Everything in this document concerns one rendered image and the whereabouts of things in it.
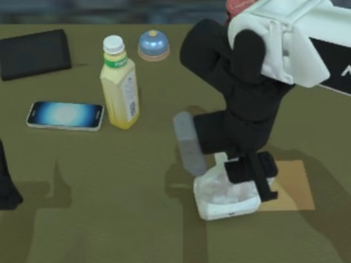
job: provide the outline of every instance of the red object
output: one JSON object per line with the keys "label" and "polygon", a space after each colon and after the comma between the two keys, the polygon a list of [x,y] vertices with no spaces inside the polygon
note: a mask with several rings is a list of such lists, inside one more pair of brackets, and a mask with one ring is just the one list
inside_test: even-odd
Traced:
{"label": "red object", "polygon": [[227,9],[227,20],[225,24],[228,26],[230,20],[240,14],[246,8],[256,3],[258,0],[227,0],[225,8]]}

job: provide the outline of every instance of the brown paper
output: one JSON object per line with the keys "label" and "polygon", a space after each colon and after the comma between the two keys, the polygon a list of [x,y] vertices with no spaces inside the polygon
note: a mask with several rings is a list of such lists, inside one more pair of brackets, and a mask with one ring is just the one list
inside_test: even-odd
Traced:
{"label": "brown paper", "polygon": [[278,175],[271,185],[277,200],[262,203],[259,211],[315,210],[302,161],[277,161]]}

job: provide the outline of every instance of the white bottle cap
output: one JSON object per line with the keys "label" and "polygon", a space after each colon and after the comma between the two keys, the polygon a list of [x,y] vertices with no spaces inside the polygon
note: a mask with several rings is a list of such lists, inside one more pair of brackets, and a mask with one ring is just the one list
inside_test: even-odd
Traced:
{"label": "white bottle cap", "polygon": [[104,52],[115,55],[124,50],[123,39],[120,36],[112,35],[104,39]]}

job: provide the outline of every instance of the green label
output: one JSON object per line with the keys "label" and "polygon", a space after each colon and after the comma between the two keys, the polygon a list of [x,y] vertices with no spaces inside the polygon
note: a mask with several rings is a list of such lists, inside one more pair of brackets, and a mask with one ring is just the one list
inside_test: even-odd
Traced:
{"label": "green label", "polygon": [[119,60],[119,61],[111,61],[111,60],[107,60],[105,59],[105,64],[108,67],[112,67],[112,68],[119,68],[119,67],[123,67],[128,61],[127,56],[125,56],[123,59]]}

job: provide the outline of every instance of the smartphone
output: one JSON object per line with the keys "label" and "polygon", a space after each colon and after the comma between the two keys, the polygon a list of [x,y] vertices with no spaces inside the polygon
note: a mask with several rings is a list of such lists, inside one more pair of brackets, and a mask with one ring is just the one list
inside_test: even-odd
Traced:
{"label": "smartphone", "polygon": [[37,101],[32,104],[27,125],[33,128],[98,131],[104,107],[95,104]]}

